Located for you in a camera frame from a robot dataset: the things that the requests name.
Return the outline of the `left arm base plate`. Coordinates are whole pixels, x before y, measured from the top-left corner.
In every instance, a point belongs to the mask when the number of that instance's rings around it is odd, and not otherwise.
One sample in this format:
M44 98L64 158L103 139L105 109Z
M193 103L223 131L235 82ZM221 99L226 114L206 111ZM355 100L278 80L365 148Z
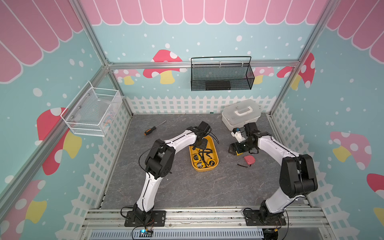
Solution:
M150 211L148 213L127 212L125 227L164 227L166 211Z

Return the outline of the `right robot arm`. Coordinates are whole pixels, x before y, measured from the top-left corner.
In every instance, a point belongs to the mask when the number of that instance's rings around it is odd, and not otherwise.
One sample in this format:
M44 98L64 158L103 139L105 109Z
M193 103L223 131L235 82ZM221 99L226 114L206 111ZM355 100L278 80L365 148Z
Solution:
M231 135L237 141L230 145L230 154L240 155L252 149L261 150L281 166L280 187L259 208L257 219L263 224L276 223L284 216L286 207L318 189L314 160L310 155L290 150L267 132L252 133L247 138L243 137L241 131Z

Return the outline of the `pink tape measure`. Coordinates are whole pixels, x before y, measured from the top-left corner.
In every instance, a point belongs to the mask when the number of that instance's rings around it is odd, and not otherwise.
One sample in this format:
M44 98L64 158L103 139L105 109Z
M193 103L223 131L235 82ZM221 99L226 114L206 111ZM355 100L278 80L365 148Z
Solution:
M246 165L237 164L240 167L249 168L251 167L255 162L255 158L252 155L248 155L244 157L244 160L246 161Z

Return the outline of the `yellow storage tray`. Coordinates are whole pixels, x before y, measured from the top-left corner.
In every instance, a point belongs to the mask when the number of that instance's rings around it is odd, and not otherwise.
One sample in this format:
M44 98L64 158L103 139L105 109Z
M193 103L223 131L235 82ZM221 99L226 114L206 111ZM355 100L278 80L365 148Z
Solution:
M191 163L192 163L192 166L193 168L197 171L197 172L207 172L207 171L211 171L213 170L214 168L216 168L218 165L219 165L219 157L218 157L218 153L216 151L216 147L215 147L215 143L214 143L214 139L211 137L211 136L207 136L205 137L205 139L208 140L208 145L207 145L207 148L205 150L200 150L200 149L195 149L193 150L193 147L190 146L189 147L189 151L190 151L190 157L191 157ZM192 156L194 154L197 154L199 153L200 154L200 157L201 157L201 162L203 162L205 164L205 168L203 169L197 169L195 167L195 163L198 162L198 161L193 161L192 159ZM210 168L208 166L208 162L209 160L214 160L217 162L217 165L214 166L213 168Z

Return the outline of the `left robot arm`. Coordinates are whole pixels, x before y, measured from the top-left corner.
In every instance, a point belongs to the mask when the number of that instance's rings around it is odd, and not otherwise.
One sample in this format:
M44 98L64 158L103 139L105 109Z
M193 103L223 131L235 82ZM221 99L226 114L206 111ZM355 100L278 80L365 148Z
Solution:
M169 140L158 139L148 150L145 159L145 183L139 199L133 205L133 213L142 222L150 220L155 197L163 178L171 172L175 155L186 147L203 149L207 146L206 137L211 132L208 123L202 121L197 127L188 127L184 132Z

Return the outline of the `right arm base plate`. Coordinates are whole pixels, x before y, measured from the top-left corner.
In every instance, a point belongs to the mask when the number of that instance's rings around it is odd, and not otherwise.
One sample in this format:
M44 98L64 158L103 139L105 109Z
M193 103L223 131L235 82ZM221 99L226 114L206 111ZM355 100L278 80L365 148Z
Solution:
M265 209L245 208L243 209L243 216L247 226L275 226L280 228L287 225L283 213L271 214Z

